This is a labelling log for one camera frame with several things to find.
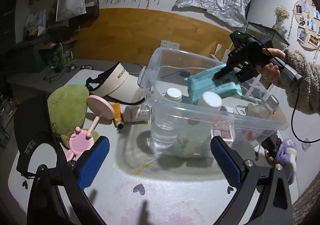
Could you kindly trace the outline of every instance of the beige fuzzy sweater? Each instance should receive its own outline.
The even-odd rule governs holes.
[[[307,62],[299,51],[284,50],[287,64],[303,76],[297,110],[305,114],[320,114],[320,65]],[[294,107],[298,90],[287,90],[288,104]]]
[[[320,65],[307,62],[306,57],[299,51],[284,50],[286,61],[302,76],[297,110],[305,114],[320,114]],[[294,107],[297,99],[297,89],[287,90],[288,104]],[[293,204],[293,223],[299,224],[308,214],[320,194],[320,172],[309,187]]]

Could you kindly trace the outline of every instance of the blue gripper pad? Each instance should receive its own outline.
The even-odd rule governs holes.
[[[238,166],[233,161],[229,153],[221,145],[218,137],[213,137],[210,143],[211,153],[221,168],[228,183],[232,187],[240,188],[241,174]]]
[[[79,185],[81,191],[83,191],[84,188],[91,186],[91,184],[92,184],[94,178],[96,177],[96,174],[98,173],[103,161],[105,160],[106,156],[108,155],[109,150],[110,150],[110,142],[109,142],[108,138],[103,137],[103,139],[101,140],[99,145],[91,153],[91,155],[88,157],[85,164],[80,169],[78,185]]]

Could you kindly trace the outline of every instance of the pink toy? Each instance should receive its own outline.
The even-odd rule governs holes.
[[[112,120],[115,115],[115,110],[105,99],[97,96],[90,95],[87,98],[87,106],[96,115],[88,131],[76,127],[76,131],[72,134],[69,140],[70,149],[66,152],[67,161],[77,161],[81,154],[89,150],[94,144],[91,132],[96,127],[100,118]]]

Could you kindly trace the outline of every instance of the photo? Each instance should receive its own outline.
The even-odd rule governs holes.
[[[303,1],[301,7],[302,7],[302,11],[303,12],[308,12],[309,11],[309,4],[307,3],[307,1]]]
[[[309,30],[316,32],[316,21],[308,19]]]
[[[316,36],[313,36],[312,34],[310,34],[308,42],[309,42],[311,45],[317,47],[318,44],[319,44],[319,39],[318,39]]]
[[[306,31],[304,29],[300,30],[298,40],[300,40],[302,43],[304,43],[306,41],[307,34],[308,33],[306,33]]]
[[[320,13],[317,11],[316,8],[313,8],[313,17],[317,20],[320,20]]]
[[[296,5],[296,14],[302,14],[301,5]]]
[[[299,17],[299,27],[306,28],[306,18],[305,17],[302,17],[302,16]]]

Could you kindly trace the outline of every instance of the orange tube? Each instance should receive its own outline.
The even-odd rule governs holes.
[[[113,123],[117,128],[121,129],[121,128],[123,128],[123,118],[122,118],[122,114],[121,114],[120,103],[114,103],[114,104],[111,104],[111,106],[115,110],[115,116],[113,117]]]

